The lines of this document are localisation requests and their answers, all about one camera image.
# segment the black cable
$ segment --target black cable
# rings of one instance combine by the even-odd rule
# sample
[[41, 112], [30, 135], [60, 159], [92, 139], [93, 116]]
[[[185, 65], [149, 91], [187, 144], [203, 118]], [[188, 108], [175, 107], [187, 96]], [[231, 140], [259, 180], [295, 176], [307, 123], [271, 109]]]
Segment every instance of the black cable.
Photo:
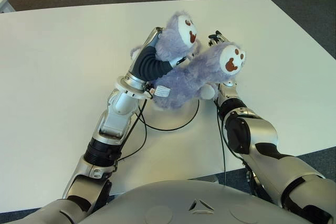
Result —
[[123, 158], [120, 158], [118, 161], [121, 161], [121, 160], [124, 160], [124, 159], [127, 158], [127, 157], [130, 157], [130, 156], [134, 155], [135, 153], [137, 153], [139, 150], [142, 149], [142, 147], [145, 145], [146, 140], [147, 140], [147, 126], [150, 127], [150, 128], [152, 128], [152, 129], [158, 130], [158, 131], [175, 131], [175, 130], [181, 129], [181, 128], [183, 128], [184, 126], [188, 125], [188, 124], [195, 118], [196, 114], [198, 113], [198, 109], [199, 109], [199, 107], [200, 107], [200, 101], [198, 100], [198, 104], [197, 104], [196, 112], [195, 112], [195, 114], [193, 115], [193, 117], [192, 117], [187, 123], [185, 123], [184, 125], [182, 125], [182, 126], [180, 126], [180, 127], [178, 127], [178, 128], [175, 128], [175, 129], [171, 129], [171, 130], [162, 130], [162, 129], [157, 129], [157, 128], [155, 128], [155, 127], [152, 127], [152, 126], [146, 124], [145, 118], [144, 118], [144, 116], [143, 116], [143, 110], [144, 110], [144, 108], [145, 108], [146, 103], [147, 103], [147, 100], [145, 100], [145, 102], [144, 102], [144, 104], [143, 104], [143, 106], [142, 106], [141, 109], [140, 109], [140, 106], [138, 107], [140, 113], [139, 113], [139, 115], [136, 114], [136, 115], [137, 115], [136, 120], [135, 120], [135, 122], [133, 123], [133, 125], [132, 125], [130, 131], [128, 132], [128, 134], [127, 134], [127, 136], [126, 136], [126, 138], [125, 138], [125, 141], [123, 142], [123, 146], [124, 146], [126, 140], [128, 139], [129, 135], [130, 135], [131, 132], [133, 131], [135, 125], [136, 125], [137, 122], [138, 122], [138, 120], [140, 120], [140, 121], [143, 123], [143, 125], [145, 126], [145, 139], [144, 139], [142, 145], [141, 145], [135, 152], [133, 152], [133, 153], [131, 153], [131, 154], [129, 154], [129, 155], [123, 157]]
[[220, 127], [220, 125], [219, 125], [219, 115], [218, 115], [218, 108], [217, 108], [217, 125], [218, 125], [219, 134], [220, 134], [220, 139], [221, 139], [221, 144], [222, 144], [223, 162], [224, 162], [224, 186], [226, 186], [226, 164], [225, 164], [225, 152], [224, 152], [224, 144], [223, 144], [223, 136], [222, 136], [222, 131], [221, 131], [221, 127]]
[[193, 117], [192, 117], [187, 123], [183, 124], [183, 125], [180, 126], [180, 127], [174, 128], [174, 129], [169, 129], [169, 130], [159, 129], [159, 128], [155, 128], [155, 127], [153, 127], [153, 126], [150, 126], [149, 124], [146, 124], [146, 123], [144, 122], [144, 120], [142, 121], [142, 120], [140, 119], [140, 121], [141, 121], [143, 124], [146, 124], [147, 127], [151, 128], [151, 129], [154, 129], [154, 130], [157, 130], [157, 131], [176, 131], [176, 130], [179, 130], [179, 129], [181, 129], [181, 128], [187, 126], [189, 123], [191, 123], [192, 120], [194, 120], [195, 116], [196, 116], [197, 113], [198, 113], [198, 109], [199, 109], [199, 107], [200, 107], [200, 101], [198, 100], [197, 109], [196, 109], [196, 112], [195, 112], [195, 114], [193, 115]]
[[[142, 117], [142, 120], [145, 122], [145, 118], [143, 117], [143, 114], [142, 114], [142, 113], [141, 113], [141, 117]], [[133, 152], [133, 153], [131, 153], [131, 154], [129, 154], [129, 155], [127, 155], [127, 156], [125, 156], [125, 157], [119, 159], [119, 161], [124, 160], [125, 158], [128, 158], [128, 157], [134, 155], [134, 154], [137, 153], [139, 150], [141, 150], [142, 147], [145, 145], [146, 140], [147, 140], [147, 126], [146, 126], [146, 123], [144, 123], [144, 126], [145, 126], [145, 139], [144, 139], [142, 145], [141, 145], [135, 152]]]

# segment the stuffed toy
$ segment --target stuffed toy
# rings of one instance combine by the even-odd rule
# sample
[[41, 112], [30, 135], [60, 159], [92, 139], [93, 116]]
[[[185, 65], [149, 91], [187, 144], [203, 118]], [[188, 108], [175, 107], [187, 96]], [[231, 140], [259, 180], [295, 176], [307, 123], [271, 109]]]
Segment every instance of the stuffed toy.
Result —
[[[177, 62], [182, 62], [178, 67], [185, 67], [194, 57], [197, 57], [201, 50], [201, 43], [196, 39], [196, 35], [197, 29], [190, 15], [187, 12], [176, 12], [167, 22], [155, 45], [156, 60], [169, 61], [172, 67], [175, 67]], [[141, 49], [142, 46], [137, 46], [131, 50], [132, 60], [136, 58]], [[212, 99], [217, 94], [218, 89], [212, 83], [204, 84], [199, 90], [200, 99]]]
[[178, 109], [188, 100], [200, 98], [202, 92], [218, 90], [215, 83], [234, 78], [245, 59], [245, 52], [235, 43], [216, 44], [196, 56], [187, 66], [174, 68], [157, 79], [153, 101], [162, 109]]
[[[199, 53], [201, 44], [196, 40], [197, 29], [187, 12], [176, 12], [167, 22], [155, 45], [156, 59], [172, 62]], [[131, 50], [134, 60], [142, 46]]]

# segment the brown nose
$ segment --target brown nose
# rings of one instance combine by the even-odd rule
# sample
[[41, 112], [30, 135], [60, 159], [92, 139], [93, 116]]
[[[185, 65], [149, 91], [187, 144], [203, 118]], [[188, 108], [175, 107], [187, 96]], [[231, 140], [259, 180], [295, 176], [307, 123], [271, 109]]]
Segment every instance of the brown nose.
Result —
[[234, 70], [237, 70], [238, 67], [234, 65], [233, 58], [230, 58], [229, 61], [225, 64], [225, 68], [227, 71], [232, 72]]

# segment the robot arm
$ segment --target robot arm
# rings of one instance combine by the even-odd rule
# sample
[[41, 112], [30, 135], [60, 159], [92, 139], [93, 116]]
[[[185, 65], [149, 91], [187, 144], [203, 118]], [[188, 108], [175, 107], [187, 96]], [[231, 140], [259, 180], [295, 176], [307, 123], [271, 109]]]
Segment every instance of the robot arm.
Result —
[[101, 115], [62, 199], [14, 223], [78, 223], [107, 203], [112, 186], [109, 177], [117, 170], [121, 150], [132, 130], [131, 117], [139, 100], [151, 97], [147, 92], [147, 82], [176, 66], [176, 62], [162, 62], [153, 58], [155, 50], [154, 54], [151, 52], [161, 32], [162, 28], [153, 29], [128, 73], [118, 78], [116, 89], [108, 98], [107, 109]]
[[273, 203], [312, 223], [335, 221], [336, 184], [301, 159], [279, 153], [276, 130], [243, 103], [233, 81], [219, 86], [218, 106], [229, 147], [256, 174]]

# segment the plush toy nose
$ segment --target plush toy nose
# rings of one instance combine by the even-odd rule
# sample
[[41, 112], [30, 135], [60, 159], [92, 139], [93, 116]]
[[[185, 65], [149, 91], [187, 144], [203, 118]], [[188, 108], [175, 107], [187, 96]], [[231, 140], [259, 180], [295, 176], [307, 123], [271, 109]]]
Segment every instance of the plush toy nose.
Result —
[[189, 34], [190, 34], [190, 43], [194, 43], [196, 40], [196, 34], [193, 35], [192, 31], [190, 31]]
[[229, 72], [232, 72], [238, 69], [238, 67], [235, 66], [235, 64], [233, 63], [233, 60], [234, 60], [233, 58], [230, 58], [229, 61], [225, 64], [225, 68]]

